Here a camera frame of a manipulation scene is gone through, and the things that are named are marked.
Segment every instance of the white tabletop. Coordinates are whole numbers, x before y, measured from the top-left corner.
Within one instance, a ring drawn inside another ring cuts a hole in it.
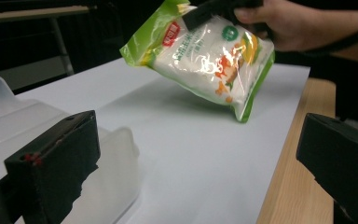
[[[132,130],[141,192],[120,223],[255,223],[308,73],[274,64],[247,123],[122,59],[17,97]]]

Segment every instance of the red logo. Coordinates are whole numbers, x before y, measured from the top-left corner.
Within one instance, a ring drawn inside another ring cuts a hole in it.
[[[164,39],[162,40],[162,45],[170,47],[173,42],[175,42],[176,37],[180,32],[180,26],[176,21],[171,23],[170,27],[168,28],[167,32],[165,33]]]

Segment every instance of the wooden surface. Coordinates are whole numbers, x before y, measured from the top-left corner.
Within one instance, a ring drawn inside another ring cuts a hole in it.
[[[296,149],[307,113],[335,116],[336,85],[309,78],[286,137],[257,224],[333,223],[333,199],[296,159]]]
[[[88,7],[55,7],[0,13],[0,22],[52,18],[89,12]]]

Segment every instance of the translucent plastic container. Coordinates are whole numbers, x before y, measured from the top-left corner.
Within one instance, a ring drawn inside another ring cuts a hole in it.
[[[68,116],[36,100],[20,101],[0,78],[0,178],[7,174],[5,158]],[[62,223],[117,222],[139,194],[139,150],[131,130],[121,127],[110,133],[98,128],[98,135],[99,168],[83,182],[81,196]],[[22,218],[16,223],[23,223]]]

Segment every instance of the finger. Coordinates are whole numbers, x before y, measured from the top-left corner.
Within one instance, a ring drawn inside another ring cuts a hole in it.
[[[238,21],[245,24],[265,22],[269,18],[269,10],[266,7],[239,7],[234,9],[234,14]]]

